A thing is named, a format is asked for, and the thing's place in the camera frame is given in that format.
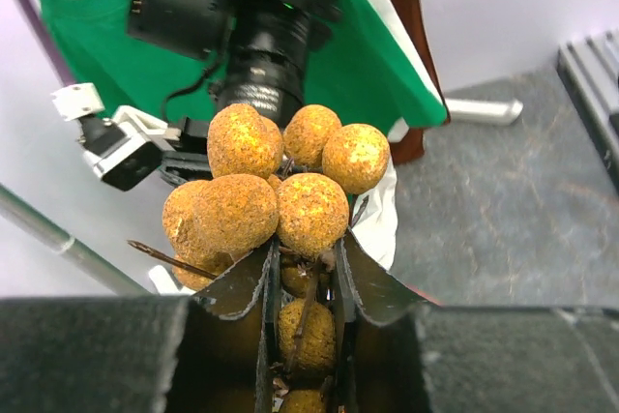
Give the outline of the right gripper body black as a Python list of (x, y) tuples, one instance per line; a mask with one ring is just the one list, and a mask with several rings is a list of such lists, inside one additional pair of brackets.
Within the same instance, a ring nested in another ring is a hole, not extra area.
[(207, 120), (189, 117), (168, 125), (176, 136), (168, 139), (172, 149), (163, 153), (160, 166), (161, 177), (168, 185), (213, 179), (207, 156), (209, 125)]

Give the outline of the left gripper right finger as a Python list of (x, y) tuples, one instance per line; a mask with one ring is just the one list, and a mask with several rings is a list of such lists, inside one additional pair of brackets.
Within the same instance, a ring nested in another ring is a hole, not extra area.
[(339, 399), (348, 412), (614, 412), (618, 313), (441, 307), (346, 234), (335, 247)]

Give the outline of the brown longan cluster toy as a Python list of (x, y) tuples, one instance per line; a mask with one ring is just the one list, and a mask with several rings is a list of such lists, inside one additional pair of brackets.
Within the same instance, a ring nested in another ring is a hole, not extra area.
[(348, 197), (366, 197), (388, 170), (388, 139), (318, 104), (284, 129), (235, 104), (212, 122), (207, 155), (213, 179), (177, 187), (163, 205), (175, 263), (152, 282), (161, 293), (199, 292), (275, 243), (273, 283), (289, 300), (277, 307), (274, 400), (283, 412), (326, 412), (338, 363), (335, 246), (364, 213)]

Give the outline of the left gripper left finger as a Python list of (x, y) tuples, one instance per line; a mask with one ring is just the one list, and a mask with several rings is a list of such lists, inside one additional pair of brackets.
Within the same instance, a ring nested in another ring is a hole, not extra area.
[(268, 243), (192, 296), (1, 303), (5, 412), (267, 412)]

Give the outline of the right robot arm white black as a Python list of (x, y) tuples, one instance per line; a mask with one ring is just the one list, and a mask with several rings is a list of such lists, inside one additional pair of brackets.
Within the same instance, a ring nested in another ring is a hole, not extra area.
[(247, 103), (284, 127), (340, 17), (337, 0), (131, 0), (128, 32), (203, 64), (180, 96), (205, 89), (216, 109)]

